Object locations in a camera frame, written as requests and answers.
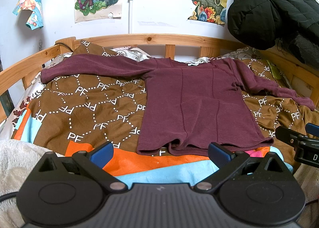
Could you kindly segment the maroon long-sleeve shirt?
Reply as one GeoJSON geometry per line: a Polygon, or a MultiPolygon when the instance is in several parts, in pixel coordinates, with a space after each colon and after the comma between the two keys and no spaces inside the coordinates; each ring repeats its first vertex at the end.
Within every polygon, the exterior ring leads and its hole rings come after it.
{"type": "Polygon", "coordinates": [[[44,69],[40,78],[48,83],[74,74],[144,80],[147,104],[137,145],[141,155],[153,155],[166,146],[175,156],[205,156],[212,142],[231,151],[270,146],[273,139],[261,133],[243,92],[265,91],[315,108],[311,99],[255,75],[243,62],[230,58],[189,66],[169,58],[137,62],[124,56],[78,54],[44,69]]]}

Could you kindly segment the pink cloth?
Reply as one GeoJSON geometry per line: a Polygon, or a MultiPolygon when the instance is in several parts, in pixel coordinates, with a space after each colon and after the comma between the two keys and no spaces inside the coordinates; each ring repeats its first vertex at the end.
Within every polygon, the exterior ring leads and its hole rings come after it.
{"type": "Polygon", "coordinates": [[[250,157],[260,157],[263,158],[267,153],[269,152],[269,150],[249,150],[246,151],[245,153],[247,153],[250,157]]]}

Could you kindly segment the orange cloth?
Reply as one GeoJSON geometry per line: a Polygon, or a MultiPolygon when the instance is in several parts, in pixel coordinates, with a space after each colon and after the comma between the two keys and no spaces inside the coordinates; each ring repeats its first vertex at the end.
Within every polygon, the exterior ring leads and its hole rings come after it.
{"type": "MultiPolygon", "coordinates": [[[[32,143],[33,140],[22,137],[27,132],[27,125],[34,120],[31,116],[31,110],[28,108],[22,111],[15,110],[14,115],[17,116],[17,119],[13,120],[16,124],[15,129],[17,130],[14,134],[14,139],[32,143]]],[[[144,156],[135,152],[115,148],[113,158],[109,163],[102,165],[102,167],[113,176],[123,176],[142,171],[150,171],[170,166],[181,166],[182,164],[199,163],[203,161],[206,161],[207,163],[211,162],[208,157],[204,156],[144,156]]]]}

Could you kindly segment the light blue cloth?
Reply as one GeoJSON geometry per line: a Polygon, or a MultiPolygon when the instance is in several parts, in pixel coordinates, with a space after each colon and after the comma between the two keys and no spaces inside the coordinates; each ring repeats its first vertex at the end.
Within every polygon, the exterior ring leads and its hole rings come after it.
{"type": "MultiPolygon", "coordinates": [[[[22,137],[33,140],[33,142],[27,142],[33,144],[36,138],[36,135],[44,121],[46,114],[39,115],[34,118],[30,124],[27,125],[27,132],[22,137]]],[[[65,156],[71,156],[73,153],[84,150],[87,152],[92,151],[94,148],[89,143],[79,143],[69,140],[69,147],[65,152],[65,156]]],[[[279,155],[281,160],[284,160],[279,149],[274,146],[271,147],[261,147],[257,150],[269,150],[270,152],[275,152],[279,155]]],[[[219,168],[211,161],[207,163],[206,161],[199,163],[187,163],[182,164],[181,166],[170,166],[166,168],[158,168],[150,171],[142,171],[138,173],[115,176],[120,181],[124,182],[129,188],[132,186],[132,183],[190,183],[190,185],[195,185],[201,179],[204,179],[208,175],[219,170],[219,168]]]]}

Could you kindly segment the green pillow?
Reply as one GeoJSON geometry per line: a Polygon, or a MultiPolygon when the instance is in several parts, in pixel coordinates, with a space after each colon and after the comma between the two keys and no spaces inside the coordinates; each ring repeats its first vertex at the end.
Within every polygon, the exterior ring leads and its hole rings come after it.
{"type": "Polygon", "coordinates": [[[271,74],[272,74],[273,78],[275,79],[275,81],[280,86],[287,88],[289,85],[287,84],[285,74],[275,64],[273,64],[270,60],[267,60],[267,63],[268,63],[268,66],[270,66],[270,71],[271,71],[271,74]]]}

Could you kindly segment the cream fleece blanket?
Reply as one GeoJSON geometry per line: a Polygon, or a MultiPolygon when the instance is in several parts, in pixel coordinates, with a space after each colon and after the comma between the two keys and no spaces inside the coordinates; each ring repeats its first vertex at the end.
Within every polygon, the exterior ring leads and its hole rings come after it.
{"type": "MultiPolygon", "coordinates": [[[[19,140],[1,140],[1,195],[19,191],[40,158],[49,150],[19,140]]],[[[1,228],[21,227],[16,199],[1,202],[1,228]]]]}

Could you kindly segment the black puffer jacket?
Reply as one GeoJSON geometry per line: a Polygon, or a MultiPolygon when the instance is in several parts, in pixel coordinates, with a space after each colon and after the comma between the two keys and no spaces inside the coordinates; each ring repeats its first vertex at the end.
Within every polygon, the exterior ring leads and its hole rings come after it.
{"type": "Polygon", "coordinates": [[[315,0],[234,0],[228,30],[259,50],[280,43],[301,63],[318,69],[318,3],[315,0]]]}

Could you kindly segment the small anime girl poster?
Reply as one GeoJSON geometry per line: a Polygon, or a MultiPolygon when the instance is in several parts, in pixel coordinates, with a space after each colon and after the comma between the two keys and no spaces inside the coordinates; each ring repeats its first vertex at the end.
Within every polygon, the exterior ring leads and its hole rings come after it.
{"type": "Polygon", "coordinates": [[[43,28],[42,0],[18,0],[12,13],[18,15],[21,11],[31,11],[27,27],[31,30],[43,28]]]}

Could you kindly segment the wooden bed frame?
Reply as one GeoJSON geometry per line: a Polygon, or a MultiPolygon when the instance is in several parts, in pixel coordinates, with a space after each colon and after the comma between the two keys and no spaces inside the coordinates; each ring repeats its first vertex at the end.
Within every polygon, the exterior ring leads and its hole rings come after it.
{"type": "MultiPolygon", "coordinates": [[[[165,57],[173,59],[177,46],[198,47],[198,57],[217,57],[222,50],[237,50],[245,45],[241,42],[205,36],[181,34],[121,34],[89,37],[87,41],[108,48],[124,46],[164,46],[165,57]]],[[[22,81],[27,88],[33,78],[42,69],[42,65],[59,54],[73,51],[80,45],[80,40],[68,37],[57,40],[49,48],[22,59],[1,72],[1,93],[4,94],[16,82],[22,81]]],[[[312,87],[310,99],[318,105],[318,70],[301,63],[290,53],[276,47],[262,51],[261,54],[286,74],[288,80],[300,79],[312,87]]]]}

